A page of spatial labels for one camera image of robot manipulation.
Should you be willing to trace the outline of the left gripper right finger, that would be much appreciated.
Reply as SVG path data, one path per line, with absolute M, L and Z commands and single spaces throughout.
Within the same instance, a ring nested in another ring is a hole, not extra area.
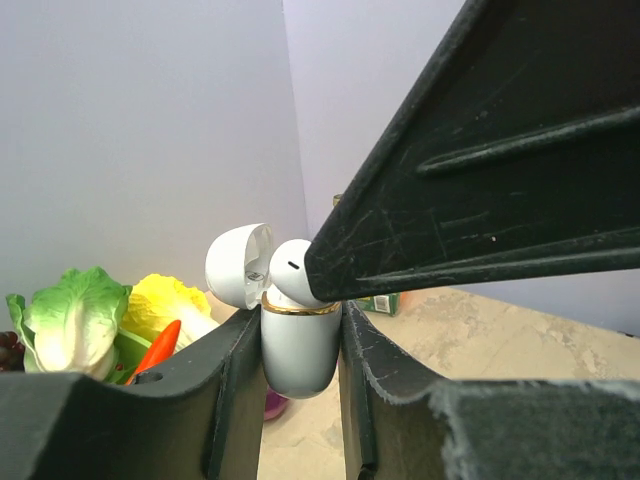
M 350 479 L 635 479 L 639 385 L 447 379 L 342 306 Z

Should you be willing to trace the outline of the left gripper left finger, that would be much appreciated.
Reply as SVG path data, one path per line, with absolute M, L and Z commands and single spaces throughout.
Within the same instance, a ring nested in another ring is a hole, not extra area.
M 239 310 L 129 386 L 1 377 L 5 479 L 253 479 L 265 377 L 260 314 Z

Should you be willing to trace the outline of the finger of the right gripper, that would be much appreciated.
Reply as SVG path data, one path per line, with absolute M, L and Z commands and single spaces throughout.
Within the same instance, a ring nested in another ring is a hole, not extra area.
M 468 1 L 305 257 L 325 301 L 639 265 L 639 5 Z

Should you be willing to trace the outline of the white gold-rimmed charging case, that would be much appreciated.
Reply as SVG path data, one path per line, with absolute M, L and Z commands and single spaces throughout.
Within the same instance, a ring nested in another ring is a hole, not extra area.
M 339 354 L 342 304 L 306 308 L 272 283 L 272 229 L 258 223 L 218 236 L 205 258 L 205 279 L 219 301 L 260 313 L 262 363 L 272 390 L 289 399 L 319 395 L 331 382 Z

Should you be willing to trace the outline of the white stem earbud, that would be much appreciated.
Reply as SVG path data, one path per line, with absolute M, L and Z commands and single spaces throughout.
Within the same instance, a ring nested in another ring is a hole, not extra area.
M 318 300 L 311 292 L 305 267 L 305 255 L 311 242 L 293 239 L 284 242 L 274 252 L 270 260 L 272 283 L 286 297 L 306 308 L 321 308 L 326 302 Z

